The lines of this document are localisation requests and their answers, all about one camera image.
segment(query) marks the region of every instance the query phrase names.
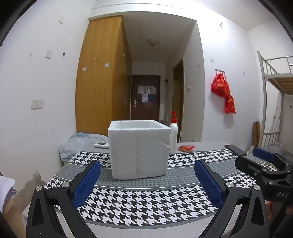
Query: red bottle cap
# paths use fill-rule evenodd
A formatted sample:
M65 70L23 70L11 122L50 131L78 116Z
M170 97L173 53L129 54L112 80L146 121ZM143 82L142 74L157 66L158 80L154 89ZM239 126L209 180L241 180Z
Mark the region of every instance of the red bottle cap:
M177 123L176 112L170 112L171 116L171 123Z

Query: food packet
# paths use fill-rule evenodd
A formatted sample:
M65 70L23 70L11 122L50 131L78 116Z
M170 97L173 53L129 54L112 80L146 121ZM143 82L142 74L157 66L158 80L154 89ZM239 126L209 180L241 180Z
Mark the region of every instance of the food packet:
M182 145L178 147L178 150L183 152L191 152L195 148L194 145Z

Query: doorway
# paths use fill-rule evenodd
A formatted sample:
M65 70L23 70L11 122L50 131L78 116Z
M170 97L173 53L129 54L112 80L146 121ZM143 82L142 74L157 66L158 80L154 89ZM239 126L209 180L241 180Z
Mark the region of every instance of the doorway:
M160 82L157 75L132 75L131 120L159 121Z
M176 112L178 134L177 142L181 139L182 118L184 105L184 63L183 59L173 68L172 111Z

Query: blue gripper pad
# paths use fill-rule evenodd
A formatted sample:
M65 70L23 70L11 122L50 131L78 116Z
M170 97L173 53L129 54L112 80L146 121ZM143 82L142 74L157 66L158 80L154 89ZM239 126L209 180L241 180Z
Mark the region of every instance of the blue gripper pad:
M194 173L203 186L212 206L220 208L223 205L222 191L199 160L194 165Z
M270 162L270 163L275 161L274 154L272 154L268 151L265 151L263 149L257 148L257 147L253 149L252 154L253 154L253 156L258 157L260 159L263 159L263 160Z
M95 162L73 192L72 204L75 209L84 205L85 201L101 175L101 164Z

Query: white digital device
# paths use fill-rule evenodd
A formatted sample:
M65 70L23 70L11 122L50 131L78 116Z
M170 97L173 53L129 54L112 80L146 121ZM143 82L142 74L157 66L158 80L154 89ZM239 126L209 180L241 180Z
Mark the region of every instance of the white digital device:
M109 143L97 142L97 143L94 144L94 147L103 148L103 149L109 149Z

